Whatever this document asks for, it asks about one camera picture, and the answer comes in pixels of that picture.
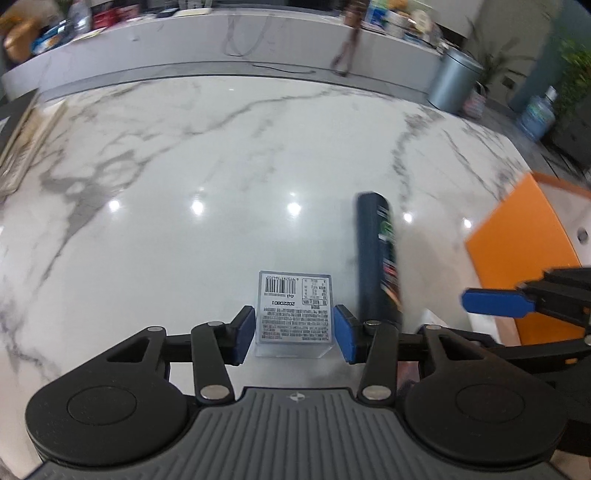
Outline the clear plastic box with label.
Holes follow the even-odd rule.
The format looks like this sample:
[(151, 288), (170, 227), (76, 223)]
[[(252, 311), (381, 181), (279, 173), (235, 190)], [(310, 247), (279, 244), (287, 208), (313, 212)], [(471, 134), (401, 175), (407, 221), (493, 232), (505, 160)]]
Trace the clear plastic box with label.
[(333, 344), (329, 274), (259, 273), (256, 356), (318, 359)]

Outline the dark blue spray can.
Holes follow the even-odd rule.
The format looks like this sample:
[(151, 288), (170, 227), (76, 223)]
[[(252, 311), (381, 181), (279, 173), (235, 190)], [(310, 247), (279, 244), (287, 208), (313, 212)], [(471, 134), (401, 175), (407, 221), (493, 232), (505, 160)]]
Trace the dark blue spray can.
[(400, 275), (390, 204), (377, 192), (356, 196), (358, 313), (363, 320), (403, 326)]

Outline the orange storage box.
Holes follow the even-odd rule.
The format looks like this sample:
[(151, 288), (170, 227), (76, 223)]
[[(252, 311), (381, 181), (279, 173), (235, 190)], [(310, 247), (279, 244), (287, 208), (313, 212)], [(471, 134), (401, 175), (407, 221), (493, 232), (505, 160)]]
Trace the orange storage box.
[[(465, 241), (482, 287), (512, 289), (555, 268), (590, 265), (590, 192), (528, 173)], [(579, 327), (541, 314), (512, 318), (523, 345), (574, 340)]]

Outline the blue water jug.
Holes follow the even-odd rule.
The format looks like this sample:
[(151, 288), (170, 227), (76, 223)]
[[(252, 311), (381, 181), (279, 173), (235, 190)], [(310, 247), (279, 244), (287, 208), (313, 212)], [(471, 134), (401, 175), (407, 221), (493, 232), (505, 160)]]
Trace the blue water jug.
[(557, 91), (550, 86), (543, 96), (534, 96), (519, 116), (517, 127), (532, 142), (538, 142), (554, 124), (556, 98)]

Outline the grey metal trash bin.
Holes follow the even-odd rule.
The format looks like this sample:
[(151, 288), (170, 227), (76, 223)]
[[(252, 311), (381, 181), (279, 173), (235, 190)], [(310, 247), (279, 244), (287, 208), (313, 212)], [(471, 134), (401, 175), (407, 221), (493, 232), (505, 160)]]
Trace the grey metal trash bin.
[(443, 55), (428, 92), (428, 102), (444, 112), (458, 113), (483, 71), (484, 67), (472, 56), (456, 48), (449, 48)]

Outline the potted green plant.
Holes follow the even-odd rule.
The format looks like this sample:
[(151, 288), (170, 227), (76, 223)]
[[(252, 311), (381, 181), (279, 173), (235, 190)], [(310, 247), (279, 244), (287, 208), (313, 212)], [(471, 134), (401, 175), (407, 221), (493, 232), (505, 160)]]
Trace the potted green plant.
[(498, 47), (495, 42), (487, 41), (479, 27), (472, 20), (468, 20), (471, 32), (465, 44), (465, 52), (482, 67), (482, 73), (477, 81), (477, 91), (488, 96), (490, 87), (495, 79), (504, 74), (510, 73), (520, 77), (525, 74), (512, 68), (518, 61), (533, 62), (535, 58), (531, 55), (517, 55), (513, 50), (519, 45), (517, 37), (511, 37), (502, 46)]

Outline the beige book under black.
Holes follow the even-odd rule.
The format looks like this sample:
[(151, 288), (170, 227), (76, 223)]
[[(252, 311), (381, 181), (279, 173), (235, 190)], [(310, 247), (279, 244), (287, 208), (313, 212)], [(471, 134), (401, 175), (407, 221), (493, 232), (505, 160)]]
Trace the beige book under black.
[(34, 106), (24, 114), (17, 128), (16, 138), (11, 141), (1, 160), (1, 198), (15, 193), (25, 174), (37, 163), (35, 157), (49, 133), (67, 109), (67, 101), (61, 100), (45, 106)]

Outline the clutter of toys on counter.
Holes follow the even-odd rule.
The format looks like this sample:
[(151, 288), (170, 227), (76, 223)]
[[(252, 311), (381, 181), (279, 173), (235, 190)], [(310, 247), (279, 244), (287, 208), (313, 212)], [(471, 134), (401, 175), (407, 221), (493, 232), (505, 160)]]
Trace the clutter of toys on counter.
[(370, 1), (363, 27), (435, 48), (443, 37), (438, 17), (437, 10), (423, 1)]

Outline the black hardcover book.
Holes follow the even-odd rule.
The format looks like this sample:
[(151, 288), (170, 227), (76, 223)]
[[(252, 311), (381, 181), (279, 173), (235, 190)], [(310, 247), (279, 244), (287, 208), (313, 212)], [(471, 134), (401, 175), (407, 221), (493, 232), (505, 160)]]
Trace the black hardcover book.
[(0, 155), (4, 160), (38, 97), (34, 89), (1, 107)]

